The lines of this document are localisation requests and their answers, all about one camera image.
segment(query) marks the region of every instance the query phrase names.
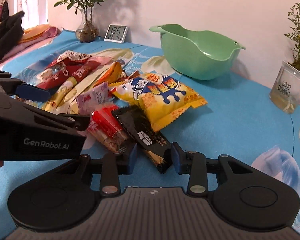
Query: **pile of snacks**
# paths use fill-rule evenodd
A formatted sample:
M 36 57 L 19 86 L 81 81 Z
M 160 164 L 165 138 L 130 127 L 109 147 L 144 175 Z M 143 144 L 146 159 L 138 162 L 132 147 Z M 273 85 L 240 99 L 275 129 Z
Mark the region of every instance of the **pile of snacks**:
M 52 93 L 41 108 L 55 114 L 89 115 L 87 130 L 108 150 L 122 152 L 135 140 L 164 173 L 172 161 L 170 142 L 160 130 L 188 108 L 207 102 L 168 75 L 135 71 L 127 76 L 123 67 L 128 61 L 63 53 L 36 77 L 36 85 Z M 119 109 L 112 103 L 113 97 L 131 106 Z

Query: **green plastic basin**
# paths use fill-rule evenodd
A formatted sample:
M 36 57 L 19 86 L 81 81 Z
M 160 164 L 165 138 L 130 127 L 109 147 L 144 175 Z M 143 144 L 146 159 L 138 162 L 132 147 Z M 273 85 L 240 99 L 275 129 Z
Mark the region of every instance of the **green plastic basin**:
M 245 49 L 219 33 L 191 31 L 178 24 L 157 25 L 150 31 L 161 33 L 161 48 L 172 68 L 200 80 L 221 76 Z

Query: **gray ridged panel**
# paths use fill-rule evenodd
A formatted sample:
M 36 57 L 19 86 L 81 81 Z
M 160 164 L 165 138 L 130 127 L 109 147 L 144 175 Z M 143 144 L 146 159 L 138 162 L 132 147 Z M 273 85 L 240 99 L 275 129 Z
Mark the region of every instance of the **gray ridged panel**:
M 205 199 L 179 187 L 134 188 L 101 201 L 82 224 L 61 232 L 36 233 L 17 228 L 6 240 L 299 240 L 291 228 L 255 233 L 218 218 Z

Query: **round glass vase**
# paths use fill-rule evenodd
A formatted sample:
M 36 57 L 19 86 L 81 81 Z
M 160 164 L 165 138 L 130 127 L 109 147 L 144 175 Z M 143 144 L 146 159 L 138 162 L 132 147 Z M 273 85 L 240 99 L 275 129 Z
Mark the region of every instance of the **round glass vase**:
M 282 111 L 292 114 L 300 105 L 300 71 L 283 61 L 271 89 L 270 99 Z
M 95 12 L 93 10 L 91 12 L 91 8 L 88 8 L 86 13 L 83 10 L 80 11 L 82 21 L 75 31 L 75 36 L 80 42 L 92 42 L 99 35 Z

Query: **window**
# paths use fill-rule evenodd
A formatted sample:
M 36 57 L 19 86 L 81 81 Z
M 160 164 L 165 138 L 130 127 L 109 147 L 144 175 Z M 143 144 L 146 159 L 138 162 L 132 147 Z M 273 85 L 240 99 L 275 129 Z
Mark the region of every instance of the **window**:
M 23 29 L 48 23 L 47 0 L 14 0 L 15 13 L 24 11 Z

